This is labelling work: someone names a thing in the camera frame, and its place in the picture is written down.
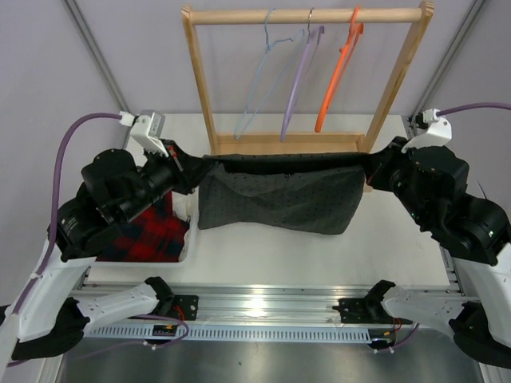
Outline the dark grey dotted skirt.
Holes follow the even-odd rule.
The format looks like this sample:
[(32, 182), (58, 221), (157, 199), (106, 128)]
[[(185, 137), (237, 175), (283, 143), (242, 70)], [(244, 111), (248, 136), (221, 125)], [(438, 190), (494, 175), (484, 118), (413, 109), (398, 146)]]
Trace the dark grey dotted skirt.
[(198, 227), (258, 223), (341, 235), (361, 202), (366, 158), (357, 153), (205, 156)]

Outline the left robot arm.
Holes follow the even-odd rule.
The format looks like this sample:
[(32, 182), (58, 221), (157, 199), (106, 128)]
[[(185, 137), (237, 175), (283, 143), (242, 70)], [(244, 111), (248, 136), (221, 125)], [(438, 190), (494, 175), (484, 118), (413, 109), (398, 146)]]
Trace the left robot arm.
[(163, 152), (146, 152), (136, 165), (124, 149), (96, 155), (85, 166), (76, 196), (53, 212), (47, 243), (34, 275), (15, 302), (1, 308), (1, 347), (8, 365), (54, 357), (72, 349), (90, 330), (124, 318), (172, 313), (174, 294), (160, 277), (98, 303), (73, 298), (71, 290), (97, 256), (121, 236), (121, 228), (169, 192), (188, 195), (212, 169), (172, 140)]

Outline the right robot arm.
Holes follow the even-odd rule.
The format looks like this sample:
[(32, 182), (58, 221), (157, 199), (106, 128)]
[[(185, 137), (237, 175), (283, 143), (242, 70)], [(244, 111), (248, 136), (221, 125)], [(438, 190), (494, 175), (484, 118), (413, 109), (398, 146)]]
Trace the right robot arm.
[(387, 317), (424, 324), (449, 337), (480, 363), (510, 367), (510, 222), (489, 199), (467, 193), (469, 165), (445, 146), (404, 148), (394, 138), (369, 156), (366, 181), (391, 192), (421, 232), (429, 232), (456, 260), (476, 300), (449, 303), (378, 282), (364, 310), (374, 322)]

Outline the orange plastic hanger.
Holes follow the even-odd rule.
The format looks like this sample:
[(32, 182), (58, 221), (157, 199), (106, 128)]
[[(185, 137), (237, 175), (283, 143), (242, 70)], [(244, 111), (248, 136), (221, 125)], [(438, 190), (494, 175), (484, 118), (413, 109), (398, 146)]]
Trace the orange plastic hanger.
[(361, 9), (361, 6), (356, 6), (350, 19), (350, 27), (348, 36), (345, 44), (339, 49), (340, 56), (339, 60), (335, 66), (334, 72), (332, 73), (331, 80), (327, 87), (327, 91), (323, 98), (323, 102), (320, 106), (318, 116), (315, 122), (315, 132), (320, 133), (323, 130), (323, 124), (327, 117), (329, 108), (331, 107), (332, 101), (335, 98), (335, 94), (341, 84), (343, 76), (347, 71), (347, 66), (349, 65), (353, 53), (358, 44), (358, 40), (363, 34), (364, 24), (362, 22), (358, 22), (358, 13)]

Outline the purple plastic hanger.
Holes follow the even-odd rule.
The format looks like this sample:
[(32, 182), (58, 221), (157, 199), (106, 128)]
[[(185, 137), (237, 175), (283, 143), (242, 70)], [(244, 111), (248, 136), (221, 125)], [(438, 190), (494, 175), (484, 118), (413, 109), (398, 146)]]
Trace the purple plastic hanger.
[(299, 92), (303, 79), (307, 75), (314, 61), (320, 40), (325, 33), (325, 27), (319, 26), (308, 32), (307, 43), (299, 59), (299, 65), (295, 72), (295, 78), (291, 87), (287, 107), (283, 116), (283, 123), (280, 130), (279, 140), (281, 143), (285, 141), (291, 118), (295, 112), (295, 108), (299, 99)]

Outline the white plastic basket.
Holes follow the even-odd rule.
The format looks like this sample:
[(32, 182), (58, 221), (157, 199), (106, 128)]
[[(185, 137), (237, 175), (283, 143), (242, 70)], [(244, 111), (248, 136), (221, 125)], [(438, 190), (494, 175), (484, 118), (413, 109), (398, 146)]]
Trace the white plastic basket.
[(196, 242), (198, 239), (198, 194), (194, 193), (192, 221), (188, 233), (185, 235), (185, 245), (182, 250), (179, 261), (177, 263), (113, 263), (113, 262), (98, 262), (106, 267), (170, 267), (177, 268), (184, 266), (187, 262), (191, 261), (196, 255)]

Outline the white cloth in basket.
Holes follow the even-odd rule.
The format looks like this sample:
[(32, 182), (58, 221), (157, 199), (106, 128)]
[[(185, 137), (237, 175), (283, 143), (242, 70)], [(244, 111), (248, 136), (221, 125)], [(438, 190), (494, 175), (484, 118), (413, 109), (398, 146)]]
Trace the white cloth in basket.
[(172, 193), (172, 212), (180, 220), (186, 223), (192, 221), (194, 195), (181, 195)]

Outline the red plaid garment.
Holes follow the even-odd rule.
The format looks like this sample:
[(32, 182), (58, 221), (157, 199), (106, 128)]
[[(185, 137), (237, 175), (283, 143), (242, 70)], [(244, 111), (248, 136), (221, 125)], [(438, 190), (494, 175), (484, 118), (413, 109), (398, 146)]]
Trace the red plaid garment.
[(177, 263), (189, 228), (189, 221), (175, 214), (168, 193), (132, 222), (121, 225), (121, 235), (107, 245), (97, 261)]

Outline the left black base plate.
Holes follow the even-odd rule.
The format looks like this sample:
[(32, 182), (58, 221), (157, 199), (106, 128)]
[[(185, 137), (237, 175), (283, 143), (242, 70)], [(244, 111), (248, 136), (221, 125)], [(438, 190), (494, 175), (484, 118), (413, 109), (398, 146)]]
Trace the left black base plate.
[(199, 309), (199, 297), (197, 295), (176, 295), (172, 301), (171, 318), (181, 321), (195, 321)]

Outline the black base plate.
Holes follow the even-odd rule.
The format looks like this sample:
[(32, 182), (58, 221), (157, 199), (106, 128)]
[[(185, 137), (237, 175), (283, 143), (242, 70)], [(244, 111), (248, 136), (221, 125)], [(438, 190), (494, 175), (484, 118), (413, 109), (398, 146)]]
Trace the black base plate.
[(339, 313), (342, 323), (383, 324), (386, 322), (385, 316), (376, 305), (364, 298), (340, 298), (331, 309)]
[(197, 295), (176, 295), (172, 301), (171, 318), (181, 321), (195, 321), (199, 309), (199, 297)]

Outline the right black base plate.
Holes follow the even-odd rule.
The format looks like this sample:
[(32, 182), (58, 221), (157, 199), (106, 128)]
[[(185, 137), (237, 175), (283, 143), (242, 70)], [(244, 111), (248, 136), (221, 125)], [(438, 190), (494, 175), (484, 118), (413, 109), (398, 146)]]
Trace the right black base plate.
[(342, 323), (383, 324), (386, 322), (385, 316), (376, 305), (364, 298), (340, 298), (331, 309), (339, 313)]

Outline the aluminium mounting rail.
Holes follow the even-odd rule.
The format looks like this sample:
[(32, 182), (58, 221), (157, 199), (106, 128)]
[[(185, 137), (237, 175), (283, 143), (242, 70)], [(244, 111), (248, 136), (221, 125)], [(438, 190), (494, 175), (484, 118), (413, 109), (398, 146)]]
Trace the aluminium mounting rail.
[(341, 322), (332, 307), (341, 298), (362, 298), (372, 286), (208, 286), (170, 282), (175, 295), (196, 295), (195, 324), (326, 326)]

